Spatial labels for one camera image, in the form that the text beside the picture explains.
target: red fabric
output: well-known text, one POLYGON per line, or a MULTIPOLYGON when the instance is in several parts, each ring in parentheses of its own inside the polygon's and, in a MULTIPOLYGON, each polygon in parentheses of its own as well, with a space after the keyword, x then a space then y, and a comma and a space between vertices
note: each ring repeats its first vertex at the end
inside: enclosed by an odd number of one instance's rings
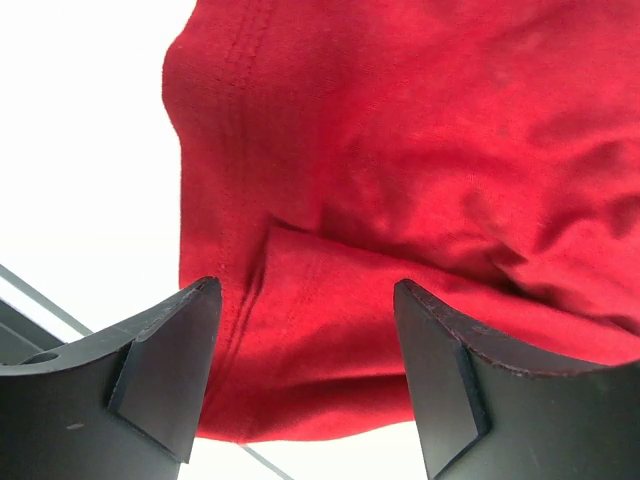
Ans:
POLYGON ((412 418, 409 277, 542 348, 640 358, 640 5, 200 0, 170 48, 181 282, 218 276, 199 434, 412 418))

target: white background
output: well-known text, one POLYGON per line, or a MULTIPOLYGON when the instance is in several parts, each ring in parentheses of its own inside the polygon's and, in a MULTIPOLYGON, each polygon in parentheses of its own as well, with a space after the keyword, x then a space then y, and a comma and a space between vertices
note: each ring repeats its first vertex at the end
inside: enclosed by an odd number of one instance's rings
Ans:
MULTIPOLYGON (((161 68, 194 3, 0 0, 0 264, 92 330, 178 288, 180 148, 161 68)), ((253 447, 296 480, 426 479, 412 423, 253 447)), ((197 440, 180 478, 279 477, 197 440)))

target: screw hole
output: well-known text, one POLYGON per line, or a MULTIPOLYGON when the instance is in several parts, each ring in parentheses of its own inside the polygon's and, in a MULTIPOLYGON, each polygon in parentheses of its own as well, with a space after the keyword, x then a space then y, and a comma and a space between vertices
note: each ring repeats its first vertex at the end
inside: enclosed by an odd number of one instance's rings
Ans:
POLYGON ((51 360, 55 360, 60 355, 54 352, 42 352, 36 353, 34 356, 27 358, 22 365, 33 365, 35 363, 44 363, 50 362, 51 360))

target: red t-shirt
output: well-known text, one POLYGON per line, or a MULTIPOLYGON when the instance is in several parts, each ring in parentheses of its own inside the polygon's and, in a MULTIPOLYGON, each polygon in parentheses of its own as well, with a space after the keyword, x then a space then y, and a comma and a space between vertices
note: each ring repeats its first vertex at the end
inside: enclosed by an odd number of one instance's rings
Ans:
POLYGON ((640 4, 200 0, 170 48, 181 282, 221 279, 201 436, 410 420, 409 277, 553 352, 640 358, 640 4))

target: black plastic part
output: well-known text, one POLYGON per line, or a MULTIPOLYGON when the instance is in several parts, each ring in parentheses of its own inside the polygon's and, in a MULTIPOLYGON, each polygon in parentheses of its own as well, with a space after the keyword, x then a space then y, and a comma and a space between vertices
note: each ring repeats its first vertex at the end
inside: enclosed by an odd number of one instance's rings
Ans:
POLYGON ((0 367, 0 476, 175 480, 189 458, 221 307, 203 279, 113 327, 0 367))
POLYGON ((396 286, 395 311, 429 478, 640 478, 640 362, 540 350, 411 281, 396 286))

